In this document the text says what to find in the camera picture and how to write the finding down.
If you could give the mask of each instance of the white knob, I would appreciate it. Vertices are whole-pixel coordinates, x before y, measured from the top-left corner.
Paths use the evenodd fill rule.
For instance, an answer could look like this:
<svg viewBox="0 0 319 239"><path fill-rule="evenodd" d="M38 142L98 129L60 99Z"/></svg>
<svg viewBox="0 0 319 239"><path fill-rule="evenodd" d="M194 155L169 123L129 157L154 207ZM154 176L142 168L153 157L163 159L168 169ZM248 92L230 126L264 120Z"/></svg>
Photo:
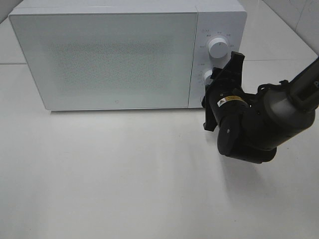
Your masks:
<svg viewBox="0 0 319 239"><path fill-rule="evenodd" d="M228 53L228 41L223 36L211 39L207 46L213 58L221 58Z"/></svg>
<svg viewBox="0 0 319 239"><path fill-rule="evenodd" d="M212 79L210 78L212 73L213 73L212 70L209 70L203 74L205 85L210 85L210 83L212 82Z"/></svg>

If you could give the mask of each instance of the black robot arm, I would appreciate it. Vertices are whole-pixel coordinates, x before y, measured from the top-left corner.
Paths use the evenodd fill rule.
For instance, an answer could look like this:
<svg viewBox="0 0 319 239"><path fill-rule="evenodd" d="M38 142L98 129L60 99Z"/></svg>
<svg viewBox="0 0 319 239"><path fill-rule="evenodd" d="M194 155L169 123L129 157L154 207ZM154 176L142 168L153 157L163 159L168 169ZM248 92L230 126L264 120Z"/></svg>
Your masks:
<svg viewBox="0 0 319 239"><path fill-rule="evenodd" d="M223 68L214 68L202 105L204 129L219 126L221 154L249 162L268 162L277 146L310 127L319 105L319 58L291 82L264 84L257 94L241 88L245 56L232 52Z"/></svg>

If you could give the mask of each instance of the microwave control panel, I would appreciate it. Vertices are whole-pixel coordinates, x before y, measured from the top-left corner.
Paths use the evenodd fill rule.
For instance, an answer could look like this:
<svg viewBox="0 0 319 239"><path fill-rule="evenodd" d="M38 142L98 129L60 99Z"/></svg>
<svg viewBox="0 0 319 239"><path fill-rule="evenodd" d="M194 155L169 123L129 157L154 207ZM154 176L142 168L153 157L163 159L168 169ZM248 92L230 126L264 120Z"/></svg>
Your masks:
<svg viewBox="0 0 319 239"><path fill-rule="evenodd" d="M247 13L234 11L204 11L198 9L193 66L189 91L189 108L201 107L205 85L209 84L213 67L223 68L232 51L238 51Z"/></svg>

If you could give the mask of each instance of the white microwave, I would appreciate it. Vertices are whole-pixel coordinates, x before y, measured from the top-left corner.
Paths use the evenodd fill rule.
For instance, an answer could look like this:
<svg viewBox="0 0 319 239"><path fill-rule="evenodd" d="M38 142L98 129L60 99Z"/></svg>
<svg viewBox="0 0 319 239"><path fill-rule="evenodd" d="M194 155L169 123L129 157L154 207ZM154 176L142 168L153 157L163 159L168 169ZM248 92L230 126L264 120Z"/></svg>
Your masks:
<svg viewBox="0 0 319 239"><path fill-rule="evenodd" d="M9 15L53 111L201 107L246 17L237 0L24 0Z"/></svg>

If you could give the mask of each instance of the warning label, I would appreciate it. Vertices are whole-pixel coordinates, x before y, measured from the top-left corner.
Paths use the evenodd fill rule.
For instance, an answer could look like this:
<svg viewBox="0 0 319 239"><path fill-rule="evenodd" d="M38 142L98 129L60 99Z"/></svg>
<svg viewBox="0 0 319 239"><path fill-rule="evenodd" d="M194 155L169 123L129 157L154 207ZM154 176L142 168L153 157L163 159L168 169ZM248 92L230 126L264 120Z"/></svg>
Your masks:
<svg viewBox="0 0 319 239"><path fill-rule="evenodd" d="M225 104L228 101L242 101L245 102L241 97L239 96L226 96L225 98L222 98L220 101L217 102L218 107L221 107L223 104Z"/></svg>

